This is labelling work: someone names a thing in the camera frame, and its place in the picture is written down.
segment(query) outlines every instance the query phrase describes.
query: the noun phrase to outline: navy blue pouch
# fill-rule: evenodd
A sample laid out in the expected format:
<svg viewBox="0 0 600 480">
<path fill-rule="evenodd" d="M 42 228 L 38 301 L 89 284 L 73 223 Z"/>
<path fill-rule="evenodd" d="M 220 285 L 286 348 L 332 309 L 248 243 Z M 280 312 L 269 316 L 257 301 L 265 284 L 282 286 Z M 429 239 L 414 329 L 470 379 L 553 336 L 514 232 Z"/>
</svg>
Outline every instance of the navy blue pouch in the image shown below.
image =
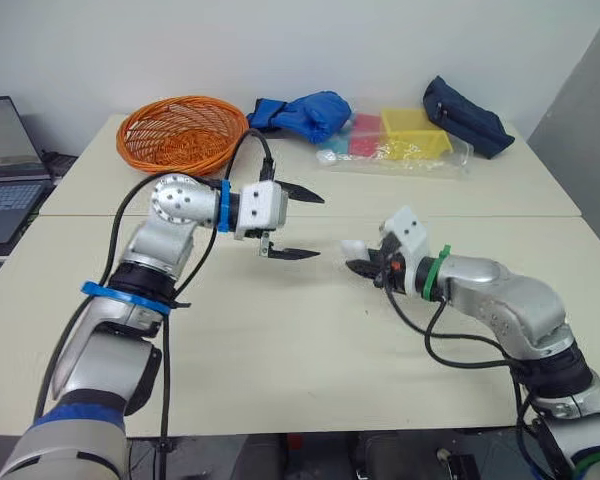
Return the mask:
<svg viewBox="0 0 600 480">
<path fill-rule="evenodd" d="M 432 123 L 473 145 L 476 152 L 493 158 L 515 140 L 504 131 L 500 118 L 470 102 L 436 77 L 422 98 Z"/>
</svg>

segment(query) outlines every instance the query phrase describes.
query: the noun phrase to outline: white table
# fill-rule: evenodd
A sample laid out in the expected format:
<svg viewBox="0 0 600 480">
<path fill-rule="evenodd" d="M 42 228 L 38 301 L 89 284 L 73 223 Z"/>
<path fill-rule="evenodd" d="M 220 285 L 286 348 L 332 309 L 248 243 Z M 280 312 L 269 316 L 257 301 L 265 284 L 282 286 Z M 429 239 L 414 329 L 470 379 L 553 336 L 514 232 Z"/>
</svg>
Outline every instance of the white table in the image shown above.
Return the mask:
<svg viewBox="0 0 600 480">
<path fill-rule="evenodd" d="M 118 155 L 115 135 L 124 115 L 113 115 L 40 210 L 42 215 L 113 215 L 145 174 Z M 318 167 L 316 148 L 299 140 L 272 140 L 280 180 L 302 184 L 326 199 L 323 206 L 290 202 L 290 216 L 382 219 L 408 203 L 429 216 L 578 216 L 580 211 L 515 128 L 516 141 L 494 160 L 470 159 L 462 180 L 330 172 Z M 262 151 L 249 141 L 236 159 L 235 188 L 258 178 Z M 148 190 L 127 209 L 145 215 Z"/>
<path fill-rule="evenodd" d="M 139 221 L 125 220 L 121 244 Z M 100 275 L 110 222 L 40 217 L 0 270 L 0 434 L 28 427 L 49 353 L 82 298 L 79 288 Z M 300 262 L 257 257 L 253 241 L 219 239 L 185 295 L 193 306 L 172 317 L 172 435 L 513 423 L 504 369 L 434 363 L 382 292 L 345 267 L 337 240 L 375 242 L 377 224 L 290 219 L 274 240 L 322 252 Z M 491 257 L 552 285 L 600 373 L 600 242 L 581 219 L 429 218 L 428 228 L 434 251 L 450 243 L 456 253 Z M 196 234 L 198 256 L 206 235 Z M 406 306 L 421 325 L 432 307 Z M 451 309 L 442 323 L 448 331 L 487 333 Z M 494 357 L 473 343 L 436 348 L 459 360 Z M 157 434 L 158 378 L 147 407 L 128 419 L 129 435 Z"/>
</svg>

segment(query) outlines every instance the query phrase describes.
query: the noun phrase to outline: plastic bag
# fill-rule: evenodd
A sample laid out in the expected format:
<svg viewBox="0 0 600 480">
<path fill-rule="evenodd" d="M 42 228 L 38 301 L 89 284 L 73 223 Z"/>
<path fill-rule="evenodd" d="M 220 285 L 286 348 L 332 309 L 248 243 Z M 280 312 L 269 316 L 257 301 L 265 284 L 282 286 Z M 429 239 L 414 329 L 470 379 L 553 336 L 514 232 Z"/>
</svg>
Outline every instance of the plastic bag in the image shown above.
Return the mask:
<svg viewBox="0 0 600 480">
<path fill-rule="evenodd" d="M 344 172 L 458 178 L 473 148 L 429 122 L 422 109 L 356 113 L 353 126 L 320 145 L 321 167 Z"/>
</svg>

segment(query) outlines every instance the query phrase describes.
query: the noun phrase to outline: black cable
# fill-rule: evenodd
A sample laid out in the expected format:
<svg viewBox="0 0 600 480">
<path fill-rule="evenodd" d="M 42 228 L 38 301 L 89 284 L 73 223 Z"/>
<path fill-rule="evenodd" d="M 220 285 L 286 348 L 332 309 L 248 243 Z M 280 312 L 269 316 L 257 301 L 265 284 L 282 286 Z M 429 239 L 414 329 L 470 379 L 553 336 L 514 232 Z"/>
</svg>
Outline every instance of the black cable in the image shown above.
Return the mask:
<svg viewBox="0 0 600 480">
<path fill-rule="evenodd" d="M 453 360 L 447 360 L 445 358 L 440 357 L 433 351 L 431 347 L 431 334 L 433 333 L 433 327 L 435 327 L 436 323 L 440 319 L 442 312 L 447 306 L 446 299 L 442 299 L 436 313 L 431 317 L 431 321 L 429 322 L 429 326 L 424 334 L 424 348 L 426 348 L 427 353 L 431 358 L 433 358 L 436 362 L 441 363 L 442 365 L 446 365 L 447 367 L 453 368 L 462 368 L 465 370 L 478 370 L 482 368 L 494 368 L 494 367 L 509 367 L 510 362 L 507 360 L 492 360 L 489 362 L 473 362 L 473 363 L 464 363 L 464 362 L 455 362 Z"/>
<path fill-rule="evenodd" d="M 227 168 L 224 172 L 225 180 L 229 180 L 229 176 L 231 175 L 231 170 L 233 169 L 233 164 L 236 160 L 236 157 L 238 156 L 238 150 L 240 149 L 240 146 L 242 145 L 244 140 L 249 136 L 254 136 L 258 140 L 260 140 L 260 143 L 262 144 L 262 148 L 264 149 L 266 158 L 272 158 L 271 157 L 271 149 L 269 148 L 267 139 L 264 137 L 264 135 L 262 135 L 262 133 L 260 133 L 255 128 L 250 128 L 240 136 L 240 138 L 236 142 L 235 147 L 233 148 L 233 153 L 231 154 L 231 158 L 229 159 L 229 162 L 227 163 Z M 187 286 L 189 286 L 189 283 L 191 283 L 191 280 L 193 280 L 193 278 L 198 274 L 198 272 L 200 271 L 200 269 L 202 268 L 204 263 L 207 261 L 207 257 L 209 256 L 209 254 L 211 253 L 211 250 L 213 249 L 213 246 L 215 245 L 217 235 L 218 235 L 218 229 L 216 227 L 214 227 L 213 231 L 211 232 L 211 237 L 209 238 L 209 243 L 207 244 L 207 248 L 205 249 L 204 253 L 202 254 L 202 257 L 200 257 L 200 261 L 195 266 L 193 271 L 189 274 L 189 276 L 187 278 L 185 278 L 184 281 L 182 282 L 182 284 L 177 288 L 176 298 L 182 293 L 182 291 L 185 288 L 187 288 Z"/>
<path fill-rule="evenodd" d="M 162 321 L 162 418 L 160 419 L 160 479 L 167 478 L 169 437 L 169 404 L 171 401 L 171 352 L 169 350 L 169 317 Z"/>
<path fill-rule="evenodd" d="M 513 393 L 516 398 L 516 418 L 517 418 L 517 415 L 520 415 L 520 411 L 522 410 L 522 392 L 520 392 L 520 384 L 518 382 L 516 382 L 516 380 L 513 377 L 511 377 L 511 380 L 513 382 Z M 529 436 L 533 437 L 534 439 L 538 438 L 538 435 L 536 434 L 536 432 L 526 423 L 523 423 L 523 428 L 524 428 L 524 431 L 529 434 Z"/>
<path fill-rule="evenodd" d="M 209 238 L 209 243 L 207 244 L 207 248 L 204 250 L 204 253 L 202 254 L 202 257 L 200 257 L 200 261 L 195 266 L 195 268 L 193 269 L 193 271 L 184 280 L 184 282 L 182 282 L 182 284 L 176 289 L 176 298 L 182 293 L 182 291 L 185 288 L 187 288 L 189 286 L 189 283 L 191 283 L 191 280 L 193 280 L 193 278 L 198 274 L 198 272 L 200 271 L 200 269 L 204 265 L 204 262 L 207 261 L 207 257 L 211 253 L 211 249 L 213 248 L 213 245 L 216 243 L 216 236 L 217 235 L 218 235 L 218 228 L 217 227 L 213 227 L 213 231 L 211 232 L 211 237 Z"/>
<path fill-rule="evenodd" d="M 148 448 L 148 449 L 147 449 L 147 450 L 146 450 L 146 451 L 145 451 L 145 452 L 142 454 L 142 456 L 141 456 L 141 457 L 140 457 L 138 460 L 136 460 L 136 463 L 134 463 L 133 465 L 131 465 L 131 466 L 129 467 L 129 470 L 128 470 L 128 472 L 127 472 L 127 473 L 129 474 L 129 480 L 133 480 L 133 479 L 132 479 L 132 475 L 131 475 L 131 474 L 132 474 L 132 472 L 135 472 L 135 471 L 136 471 L 136 468 L 138 468 L 138 467 L 140 466 L 140 464 L 142 463 L 142 461 L 143 461 L 145 458 L 147 458 L 147 457 L 149 456 L 149 453 L 151 453 L 151 451 L 152 451 L 152 450 L 153 450 L 153 448 Z"/>
<path fill-rule="evenodd" d="M 407 324 L 408 327 L 410 327 L 412 330 L 418 332 L 420 335 L 424 335 L 426 333 L 426 330 L 423 330 L 418 325 L 413 323 L 409 319 L 409 317 L 407 317 L 407 315 L 404 313 L 402 308 L 400 308 L 400 306 L 398 305 L 398 302 L 396 301 L 396 299 L 393 295 L 393 291 L 391 290 L 391 285 L 389 284 L 389 281 L 388 281 L 388 273 L 387 273 L 386 269 L 383 269 L 382 275 L 383 275 L 384 291 L 385 291 L 387 298 L 389 299 L 389 303 L 391 303 L 391 306 L 393 307 L 393 309 L 396 311 L 396 313 L 402 319 L 402 321 Z M 500 346 L 500 344 L 498 342 L 491 340 L 490 338 L 483 337 L 481 335 L 468 335 L 468 334 L 462 334 L 462 333 L 431 333 L 431 338 L 475 340 L 477 342 L 483 342 L 488 345 L 491 345 L 492 347 L 497 348 L 498 351 L 503 356 L 506 355 L 504 349 L 502 348 L 502 346 Z"/>
<path fill-rule="evenodd" d="M 127 458 L 127 473 L 129 474 L 129 480 L 133 480 L 131 478 L 131 452 L 133 451 L 133 440 L 129 440 L 129 457 Z"/>
<path fill-rule="evenodd" d="M 249 136 L 256 137 L 258 140 L 260 140 L 262 148 L 264 149 L 265 159 L 273 161 L 273 157 L 271 156 L 271 149 L 269 148 L 267 139 L 264 137 L 264 135 L 262 135 L 262 133 L 260 133 L 259 130 L 256 130 L 255 128 L 250 128 L 240 136 L 240 138 L 236 142 L 235 147 L 233 148 L 233 154 L 231 155 L 231 159 L 229 160 L 229 163 L 227 163 L 227 169 L 224 172 L 225 180 L 229 180 L 229 174 L 231 173 L 231 169 L 233 168 L 233 162 L 236 161 L 238 149 L 242 145 L 242 142 L 244 142 L 244 140 Z"/>
<path fill-rule="evenodd" d="M 156 457 L 158 456 L 158 449 L 154 448 L 153 449 L 153 466 L 151 468 L 151 470 L 153 471 L 152 473 L 152 478 L 153 480 L 156 480 Z"/>
<path fill-rule="evenodd" d="M 249 130 L 245 131 L 240 136 L 238 141 L 236 142 L 236 145 L 233 149 L 233 153 L 231 154 L 231 158 L 229 159 L 229 162 L 227 163 L 227 168 L 224 173 L 225 180 L 229 180 L 229 176 L 231 175 L 231 170 L 233 169 L 233 164 L 235 162 L 236 156 L 238 155 L 238 150 L 240 149 L 240 146 L 242 145 L 242 143 L 248 136 L 254 136 L 254 137 L 258 138 L 258 140 L 260 140 L 260 143 L 262 144 L 262 148 L 265 151 L 265 161 L 266 160 L 273 161 L 273 158 L 271 156 L 271 149 L 269 148 L 269 145 L 267 144 L 267 140 L 264 137 L 264 135 L 262 135 L 262 133 L 260 133 L 258 130 L 255 130 L 253 128 L 249 129 Z M 195 278 L 195 276 L 198 274 L 198 272 L 202 269 L 202 266 L 207 261 L 207 258 L 209 258 L 209 255 L 211 254 L 211 250 L 213 249 L 213 246 L 215 245 L 217 235 L 218 235 L 218 228 L 214 227 L 213 231 L 211 232 L 211 237 L 209 238 L 209 243 L 207 244 L 207 248 L 205 249 L 204 253 L 202 254 L 202 257 L 200 257 L 200 260 L 198 261 L 198 263 L 196 264 L 196 266 L 194 267 L 192 272 L 187 276 L 187 278 L 185 278 L 185 280 L 176 289 L 174 301 L 180 296 L 180 294 L 184 291 L 184 289 L 189 286 L 191 281 Z M 169 450 L 169 448 L 168 448 L 169 404 L 170 404 L 170 396 L 171 396 L 171 360 L 170 360 L 170 353 L 169 353 L 169 319 L 168 318 L 165 318 L 165 320 L 163 322 L 162 343 L 163 343 L 162 348 L 163 348 L 163 362 L 164 363 L 162 366 L 163 391 L 162 391 L 162 417 L 160 420 L 160 443 L 159 443 L 159 447 L 160 447 L 160 477 L 159 478 L 160 478 L 160 480 L 165 480 L 166 474 L 167 474 L 167 455 L 169 453 L 168 452 L 168 450 Z"/>
<path fill-rule="evenodd" d="M 529 451 L 527 450 L 527 446 L 524 443 L 524 434 L 523 434 L 523 425 L 525 424 L 524 416 L 527 413 L 527 410 L 529 410 L 529 406 L 531 405 L 532 401 L 533 401 L 533 395 L 531 393 L 529 393 L 529 395 L 527 395 L 527 398 L 525 399 L 524 403 L 522 404 L 520 411 L 518 412 L 518 418 L 516 420 L 516 443 L 518 444 L 518 449 L 520 450 L 520 454 L 522 455 L 522 458 L 524 458 L 525 462 L 527 462 L 529 467 L 532 470 L 534 470 L 535 473 L 537 473 L 544 480 L 555 480 L 553 476 L 551 476 L 550 474 L 545 472 L 542 469 L 542 467 L 540 467 L 536 463 L 536 461 L 529 454 Z"/>
<path fill-rule="evenodd" d="M 118 232 L 120 231 L 120 223 L 122 222 L 122 216 L 124 215 L 124 211 L 127 209 L 133 197 L 135 197 L 142 188 L 155 180 L 156 178 L 163 177 L 170 172 L 161 172 L 154 173 L 153 175 L 149 175 L 146 178 L 143 178 L 135 187 L 129 190 L 129 193 L 122 199 L 122 202 L 118 206 L 118 210 L 116 211 L 115 216 L 113 217 L 113 224 L 111 226 L 111 235 L 109 236 L 109 251 L 107 252 L 107 262 L 104 267 L 104 272 L 102 272 L 102 277 L 100 277 L 100 281 L 98 285 L 104 286 L 104 284 L 109 279 L 109 275 L 111 275 L 111 269 L 113 268 L 113 260 L 116 256 L 116 247 L 118 244 Z"/>
<path fill-rule="evenodd" d="M 142 187 L 144 187 L 147 183 L 149 183 L 163 175 L 164 175 L 164 173 L 160 173 L 160 174 L 150 175 L 150 176 L 144 178 L 140 183 L 138 183 L 135 187 L 133 187 L 129 191 L 129 193 L 124 197 L 124 199 L 122 200 L 122 203 L 118 207 L 118 210 L 116 211 L 116 214 L 113 218 L 113 225 L 111 227 L 111 236 L 109 237 L 109 251 L 107 253 L 107 261 L 105 263 L 104 271 L 102 272 L 102 277 L 100 277 L 100 281 L 98 282 L 99 285 L 103 286 L 107 282 L 109 275 L 111 274 L 111 269 L 113 267 L 113 260 L 115 258 L 115 254 L 116 254 L 116 246 L 118 243 L 118 232 L 120 230 L 120 222 L 122 221 L 122 215 L 124 214 L 124 211 L 127 208 L 127 205 L 129 205 L 129 203 L 131 202 L 133 197 L 135 197 L 135 195 L 142 189 Z M 92 298 L 91 296 L 86 297 L 82 301 L 82 303 L 80 303 L 80 305 L 75 310 L 75 312 L 73 312 L 73 315 L 71 315 L 71 318 L 69 318 L 69 321 L 67 322 L 64 329 L 62 330 L 62 333 L 60 334 L 60 338 L 58 338 L 58 341 L 56 342 L 53 352 L 51 353 L 51 357 L 49 357 L 49 361 L 47 362 L 47 367 L 45 369 L 44 376 L 42 378 L 42 383 L 40 384 L 40 391 L 38 392 L 36 408 L 35 408 L 35 411 L 33 414 L 34 422 L 36 420 L 38 420 L 40 417 L 42 417 L 42 415 L 44 415 L 44 407 L 45 407 L 45 403 L 47 402 L 47 395 L 49 394 L 49 386 L 51 385 L 51 378 L 53 377 L 53 372 L 56 369 L 56 365 L 58 363 L 58 359 L 60 358 L 60 354 L 62 353 L 62 350 L 64 349 L 64 346 L 67 343 L 67 340 L 68 340 L 69 336 L 71 335 L 71 332 L 73 331 L 73 328 L 75 327 L 76 322 L 78 321 L 78 319 L 80 318 L 80 315 L 82 315 L 82 312 L 84 311 L 84 309 L 87 307 L 87 305 L 91 301 L 91 298 Z"/>
</svg>

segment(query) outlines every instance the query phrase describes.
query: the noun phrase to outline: orange wicker basket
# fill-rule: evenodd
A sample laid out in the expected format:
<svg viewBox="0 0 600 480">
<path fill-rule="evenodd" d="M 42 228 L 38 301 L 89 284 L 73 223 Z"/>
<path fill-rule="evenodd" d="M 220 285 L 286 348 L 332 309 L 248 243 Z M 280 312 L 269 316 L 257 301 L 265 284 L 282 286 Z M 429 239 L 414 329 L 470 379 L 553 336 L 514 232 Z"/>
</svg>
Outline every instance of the orange wicker basket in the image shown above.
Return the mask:
<svg viewBox="0 0 600 480">
<path fill-rule="evenodd" d="M 211 97 L 176 97 L 132 113 L 118 129 L 118 153 L 148 173 L 207 175 L 219 170 L 249 127 L 233 105 Z"/>
</svg>

